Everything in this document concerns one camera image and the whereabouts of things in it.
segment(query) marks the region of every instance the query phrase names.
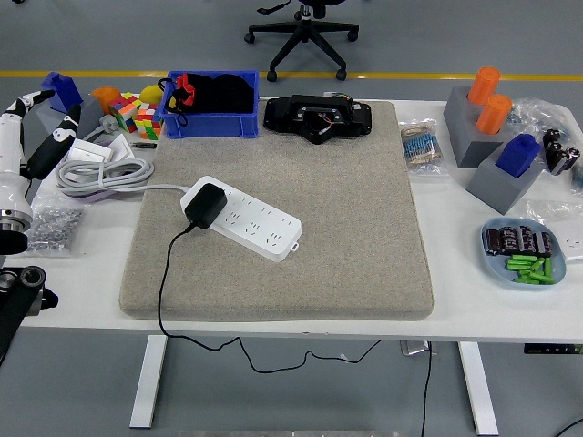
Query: plastic bag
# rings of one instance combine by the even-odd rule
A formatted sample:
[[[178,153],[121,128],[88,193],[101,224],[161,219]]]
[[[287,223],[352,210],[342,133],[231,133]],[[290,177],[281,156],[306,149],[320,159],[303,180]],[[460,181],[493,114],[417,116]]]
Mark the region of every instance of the plastic bag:
[[[539,144],[549,129],[560,132],[560,143],[564,148],[577,147],[578,140],[572,134],[567,116],[558,105],[534,97],[523,97],[513,101],[512,109],[506,116],[506,124],[511,132],[530,134]]]
[[[579,158],[571,167],[571,193],[583,196],[583,162]]]
[[[31,204],[33,222],[26,232],[28,257],[68,258],[77,227],[89,204],[49,188],[39,189]]]
[[[435,136],[436,121],[400,122],[403,152],[409,173],[421,176],[448,176],[449,172]]]

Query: power strip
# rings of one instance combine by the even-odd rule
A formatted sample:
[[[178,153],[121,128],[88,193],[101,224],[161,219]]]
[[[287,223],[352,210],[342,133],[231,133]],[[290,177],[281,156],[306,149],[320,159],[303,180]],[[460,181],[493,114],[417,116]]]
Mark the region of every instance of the power strip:
[[[297,218],[211,176],[200,178],[182,197],[182,212],[208,183],[222,188],[227,196],[227,205],[211,229],[272,261],[283,261],[290,251],[296,251],[302,234],[302,223]]]
[[[583,218],[547,223],[557,237],[565,261],[583,259]]]

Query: cable bundle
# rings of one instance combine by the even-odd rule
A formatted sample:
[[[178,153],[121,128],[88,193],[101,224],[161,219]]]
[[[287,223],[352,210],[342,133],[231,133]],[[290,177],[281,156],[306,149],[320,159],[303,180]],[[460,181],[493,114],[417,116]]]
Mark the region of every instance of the cable bundle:
[[[103,191],[189,190],[170,184],[146,185],[153,173],[154,165],[139,158],[115,162],[66,161],[56,168],[56,183],[72,197],[91,196]]]

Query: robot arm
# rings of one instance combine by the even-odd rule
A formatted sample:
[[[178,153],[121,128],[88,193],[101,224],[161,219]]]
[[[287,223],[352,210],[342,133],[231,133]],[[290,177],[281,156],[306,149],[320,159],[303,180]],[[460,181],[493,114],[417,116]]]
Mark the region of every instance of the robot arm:
[[[58,128],[39,146],[25,163],[22,120],[28,111],[55,94],[37,91],[18,98],[0,116],[0,255],[24,252],[30,229],[32,209],[25,199],[28,182],[44,179],[75,141],[81,106],[69,108]]]

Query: black fabric bag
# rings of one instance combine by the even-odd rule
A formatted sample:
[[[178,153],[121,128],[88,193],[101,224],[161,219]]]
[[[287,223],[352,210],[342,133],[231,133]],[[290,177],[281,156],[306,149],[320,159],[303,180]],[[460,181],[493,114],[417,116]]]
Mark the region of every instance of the black fabric bag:
[[[167,82],[172,82],[172,79],[160,79],[158,85],[164,90]],[[212,78],[184,73],[177,78],[176,89],[163,103],[168,112],[179,114],[180,125],[186,126],[188,120],[184,114],[251,114],[254,92],[240,76],[224,74]]]

